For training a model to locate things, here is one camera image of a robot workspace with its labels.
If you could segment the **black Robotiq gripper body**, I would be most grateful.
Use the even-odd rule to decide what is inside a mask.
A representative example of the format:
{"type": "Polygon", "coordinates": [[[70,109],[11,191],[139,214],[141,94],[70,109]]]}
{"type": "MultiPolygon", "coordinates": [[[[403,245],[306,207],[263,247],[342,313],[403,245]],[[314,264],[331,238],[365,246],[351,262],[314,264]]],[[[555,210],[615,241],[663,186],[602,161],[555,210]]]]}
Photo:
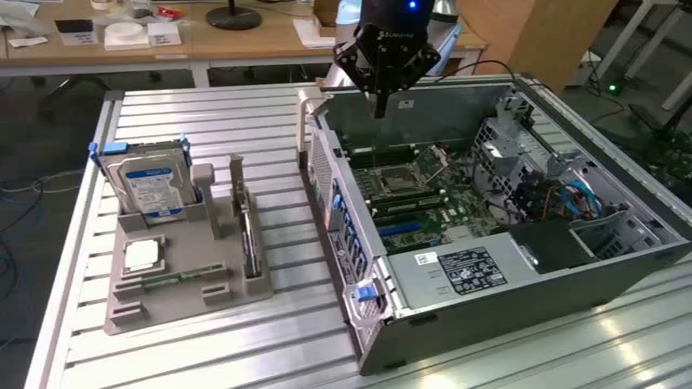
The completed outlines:
{"type": "Polygon", "coordinates": [[[421,47],[430,43],[431,13],[431,1],[365,1],[358,31],[381,30],[381,54],[391,46],[421,47]]]}

